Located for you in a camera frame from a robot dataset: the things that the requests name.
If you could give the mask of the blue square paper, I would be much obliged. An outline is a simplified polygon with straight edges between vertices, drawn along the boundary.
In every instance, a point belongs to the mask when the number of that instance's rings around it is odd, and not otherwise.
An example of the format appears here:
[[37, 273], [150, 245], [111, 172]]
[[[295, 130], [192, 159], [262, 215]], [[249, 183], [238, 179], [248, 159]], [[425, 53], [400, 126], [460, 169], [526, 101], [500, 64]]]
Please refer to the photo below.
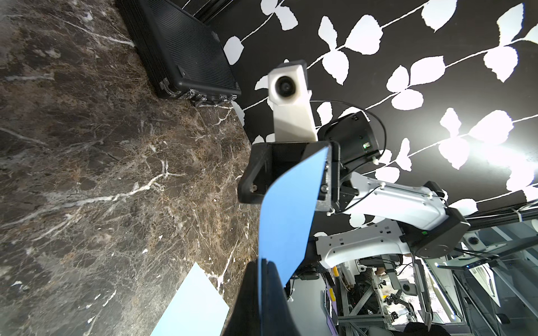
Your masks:
[[261, 206], [259, 225], [258, 294], [261, 315], [261, 260], [273, 262], [284, 286], [302, 263], [307, 249], [315, 200], [304, 197], [295, 203], [290, 196], [276, 192], [266, 194]]

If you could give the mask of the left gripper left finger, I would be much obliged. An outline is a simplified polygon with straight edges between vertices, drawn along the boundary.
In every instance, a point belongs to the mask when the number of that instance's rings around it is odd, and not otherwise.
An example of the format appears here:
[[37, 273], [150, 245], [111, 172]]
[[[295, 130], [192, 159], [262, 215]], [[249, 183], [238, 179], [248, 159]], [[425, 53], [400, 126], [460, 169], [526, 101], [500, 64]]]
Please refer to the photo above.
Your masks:
[[237, 300], [222, 333], [225, 336], [259, 335], [259, 298], [257, 262], [247, 264]]

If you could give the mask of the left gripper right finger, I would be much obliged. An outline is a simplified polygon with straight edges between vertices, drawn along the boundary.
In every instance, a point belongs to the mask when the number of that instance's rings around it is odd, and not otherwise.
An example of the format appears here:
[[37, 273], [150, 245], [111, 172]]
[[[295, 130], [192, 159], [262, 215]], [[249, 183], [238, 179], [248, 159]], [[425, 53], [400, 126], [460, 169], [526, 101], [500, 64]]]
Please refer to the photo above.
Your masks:
[[289, 311], [277, 267], [266, 259], [261, 260], [261, 334], [300, 335]]

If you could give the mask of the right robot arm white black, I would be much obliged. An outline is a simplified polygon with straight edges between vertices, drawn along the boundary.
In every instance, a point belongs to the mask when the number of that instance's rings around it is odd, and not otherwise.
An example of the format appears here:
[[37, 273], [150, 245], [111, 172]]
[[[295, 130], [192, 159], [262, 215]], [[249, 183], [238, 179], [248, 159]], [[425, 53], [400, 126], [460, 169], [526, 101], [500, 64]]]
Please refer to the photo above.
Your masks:
[[427, 187], [411, 188], [364, 178], [352, 191], [353, 209], [388, 220], [309, 240], [316, 212], [336, 211], [340, 186], [335, 141], [260, 143], [238, 184], [238, 200], [262, 206], [259, 257], [273, 263], [282, 281], [303, 267], [323, 272], [349, 260], [410, 253], [422, 259], [446, 256], [469, 230], [461, 213]]

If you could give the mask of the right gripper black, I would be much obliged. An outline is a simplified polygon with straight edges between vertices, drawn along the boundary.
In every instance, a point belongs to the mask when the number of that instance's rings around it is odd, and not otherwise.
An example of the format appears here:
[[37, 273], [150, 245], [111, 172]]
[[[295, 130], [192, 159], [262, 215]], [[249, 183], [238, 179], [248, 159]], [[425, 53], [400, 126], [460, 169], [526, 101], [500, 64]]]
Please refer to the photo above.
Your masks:
[[238, 201], [261, 204], [277, 191], [300, 203], [315, 200], [318, 212], [340, 209], [340, 145], [335, 141], [273, 142], [252, 146], [238, 183]]

